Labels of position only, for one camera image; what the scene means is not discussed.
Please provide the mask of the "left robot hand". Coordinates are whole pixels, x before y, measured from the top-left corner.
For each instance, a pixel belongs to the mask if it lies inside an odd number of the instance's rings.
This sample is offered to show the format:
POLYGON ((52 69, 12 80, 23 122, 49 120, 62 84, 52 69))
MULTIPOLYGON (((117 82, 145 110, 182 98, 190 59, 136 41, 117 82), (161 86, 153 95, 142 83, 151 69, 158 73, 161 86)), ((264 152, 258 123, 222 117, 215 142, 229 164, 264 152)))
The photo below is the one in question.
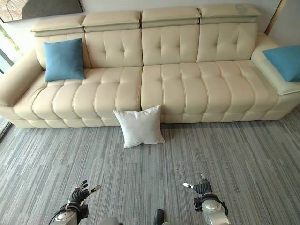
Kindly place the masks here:
POLYGON ((96 185, 91 190, 87 189, 88 183, 87 180, 84 180, 79 183, 79 185, 71 193, 68 203, 77 203, 80 204, 83 202, 89 195, 98 191, 101 188, 101 185, 96 185))

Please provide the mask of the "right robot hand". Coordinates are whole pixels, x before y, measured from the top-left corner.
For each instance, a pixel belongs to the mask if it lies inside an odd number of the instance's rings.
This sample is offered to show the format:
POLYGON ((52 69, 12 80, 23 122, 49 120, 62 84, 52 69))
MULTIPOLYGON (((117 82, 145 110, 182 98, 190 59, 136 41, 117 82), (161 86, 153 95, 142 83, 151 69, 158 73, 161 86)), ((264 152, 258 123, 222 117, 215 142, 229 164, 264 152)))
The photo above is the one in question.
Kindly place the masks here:
POLYGON ((206 176, 203 173, 200 174, 200 183, 199 184, 192 185, 192 184, 188 184, 188 183, 183 183, 183 186, 194 190, 195 192, 197 192, 200 195, 212 193, 211 184, 207 180, 206 176))

